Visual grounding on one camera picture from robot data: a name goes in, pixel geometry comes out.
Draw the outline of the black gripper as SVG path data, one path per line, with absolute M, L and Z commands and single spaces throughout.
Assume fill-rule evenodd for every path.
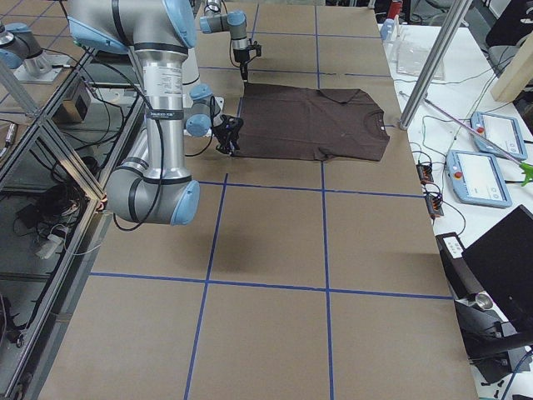
M 238 139 L 243 125 L 244 121 L 240 117 L 222 114 L 222 122 L 213 129 L 218 141 L 216 150 L 220 153 L 236 153 L 240 149 Z
M 252 40 L 232 40 L 233 63 L 240 67 L 243 82 L 249 80 L 248 64 L 262 55 L 262 45 Z

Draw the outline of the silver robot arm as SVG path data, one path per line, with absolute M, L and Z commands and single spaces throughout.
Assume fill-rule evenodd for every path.
M 240 149 L 238 138 L 243 120 L 224 114 L 211 88 L 205 83 L 195 86 L 190 91 L 190 97 L 192 106 L 186 110 L 187 132 L 197 138 L 211 133 L 218 141 L 218 152 L 235 155 Z
M 249 64 L 262 56 L 262 45 L 248 37 L 247 15 L 240 9 L 228 11 L 224 1 L 206 1 L 199 24 L 205 34 L 229 33 L 230 63 L 247 83 Z

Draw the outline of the third large robot arm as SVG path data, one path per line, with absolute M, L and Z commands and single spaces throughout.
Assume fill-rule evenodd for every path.
M 187 1 L 71 1 L 72 37 L 137 60 L 144 131 L 107 181 L 107 207 L 130 223 L 187 225 L 200 187 L 185 166 L 182 64 L 197 41 Z

